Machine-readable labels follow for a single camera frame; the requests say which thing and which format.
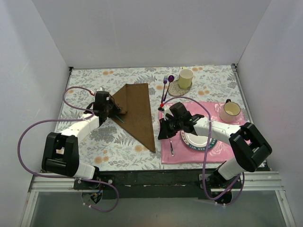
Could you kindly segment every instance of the pink towel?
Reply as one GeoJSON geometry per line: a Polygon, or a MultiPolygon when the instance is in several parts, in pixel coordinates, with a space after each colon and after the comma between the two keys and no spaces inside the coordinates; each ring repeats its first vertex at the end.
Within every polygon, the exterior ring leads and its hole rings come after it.
{"type": "MultiPolygon", "coordinates": [[[[200,102],[212,115],[212,120],[223,122],[219,117],[219,113],[225,103],[215,102],[200,102]]],[[[187,110],[192,115],[203,114],[207,117],[207,113],[202,107],[198,106],[195,102],[183,103],[187,110]]],[[[163,113],[159,112],[159,119],[163,117],[163,113]]],[[[245,123],[243,112],[238,115],[237,119],[229,124],[243,125],[245,123]]],[[[178,163],[203,163],[204,152],[193,150],[185,145],[180,132],[171,138],[175,155],[171,155],[169,139],[161,141],[161,155],[163,164],[178,164],[178,163]]],[[[222,163],[234,157],[231,146],[217,141],[217,144],[208,151],[207,163],[222,163]]]]}

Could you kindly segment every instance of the purple spoon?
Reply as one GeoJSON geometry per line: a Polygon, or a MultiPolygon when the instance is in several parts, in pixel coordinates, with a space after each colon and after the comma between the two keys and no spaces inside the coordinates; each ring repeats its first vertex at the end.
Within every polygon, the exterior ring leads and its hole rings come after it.
{"type": "MultiPolygon", "coordinates": [[[[174,79],[175,79],[175,77],[174,77],[173,75],[170,75],[170,76],[169,76],[169,86],[170,86],[170,83],[171,83],[172,81],[174,81],[174,79]]],[[[167,91],[166,91],[166,93],[165,93],[165,96],[164,96],[163,101],[165,101],[165,99],[166,99],[167,92],[169,91],[169,86],[167,87],[167,91]]]]}

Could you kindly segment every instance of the white wall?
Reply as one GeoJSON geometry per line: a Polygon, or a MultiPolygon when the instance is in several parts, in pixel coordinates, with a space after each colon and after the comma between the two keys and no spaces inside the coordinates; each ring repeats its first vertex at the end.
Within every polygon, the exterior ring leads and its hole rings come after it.
{"type": "Polygon", "coordinates": [[[272,0],[238,65],[253,120],[303,226],[303,0],[272,0]]]}
{"type": "MultiPolygon", "coordinates": [[[[57,118],[68,67],[31,0],[0,0],[0,226],[18,226],[32,175],[18,162],[17,142],[29,125],[57,118]]],[[[41,169],[46,135],[37,126],[22,143],[22,157],[41,169]]]]}
{"type": "Polygon", "coordinates": [[[68,66],[231,64],[270,0],[33,0],[68,66]]]}

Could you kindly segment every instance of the tabletop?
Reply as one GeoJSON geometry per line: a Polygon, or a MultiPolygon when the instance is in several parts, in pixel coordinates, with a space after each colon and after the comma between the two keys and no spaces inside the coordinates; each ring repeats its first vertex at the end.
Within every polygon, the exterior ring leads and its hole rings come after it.
{"type": "MultiPolygon", "coordinates": [[[[227,98],[239,104],[245,120],[249,121],[237,79],[231,66],[193,66],[187,67],[194,72],[193,85],[185,95],[197,101],[225,102],[227,98]]],[[[97,166],[102,171],[118,170],[160,170],[160,169],[193,169],[202,168],[202,163],[162,164],[161,143],[159,134],[158,107],[162,97],[164,76],[174,75],[178,78],[181,67],[157,68],[114,68],[73,70],[67,87],[81,86],[96,91],[102,87],[114,94],[125,84],[148,83],[151,103],[151,116],[155,137],[156,153],[150,152],[129,133],[120,128],[111,119],[107,119],[79,145],[79,156],[82,162],[97,166]]],[[[66,95],[72,105],[82,108],[94,101],[86,91],[73,89],[66,95]]],[[[62,106],[61,119],[80,118],[82,111],[62,106]]],[[[60,132],[71,125],[71,122],[60,122],[56,131],[60,132]]],[[[220,163],[206,164],[206,168],[217,168],[220,163]]]]}

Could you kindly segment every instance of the folded brown napkin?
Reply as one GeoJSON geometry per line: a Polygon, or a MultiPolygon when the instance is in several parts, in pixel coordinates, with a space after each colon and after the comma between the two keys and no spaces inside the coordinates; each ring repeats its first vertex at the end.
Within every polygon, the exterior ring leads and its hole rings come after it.
{"type": "Polygon", "coordinates": [[[126,84],[113,95],[113,98],[122,109],[123,115],[119,117],[124,123],[117,118],[112,120],[147,149],[156,152],[148,84],[126,84]]]}

